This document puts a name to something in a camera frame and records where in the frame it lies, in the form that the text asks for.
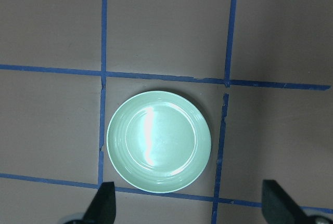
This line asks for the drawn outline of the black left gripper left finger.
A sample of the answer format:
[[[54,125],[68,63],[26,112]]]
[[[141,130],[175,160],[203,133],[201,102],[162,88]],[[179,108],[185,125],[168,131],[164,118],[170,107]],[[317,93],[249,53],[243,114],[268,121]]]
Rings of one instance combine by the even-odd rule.
[[[103,182],[85,212],[83,223],[113,224],[116,218],[114,182]]]

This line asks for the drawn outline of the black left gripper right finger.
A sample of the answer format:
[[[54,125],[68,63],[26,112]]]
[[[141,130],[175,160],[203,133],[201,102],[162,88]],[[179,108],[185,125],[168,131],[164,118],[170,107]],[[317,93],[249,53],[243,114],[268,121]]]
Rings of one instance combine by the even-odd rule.
[[[306,214],[275,180],[262,181],[262,215],[267,223],[303,223]]]

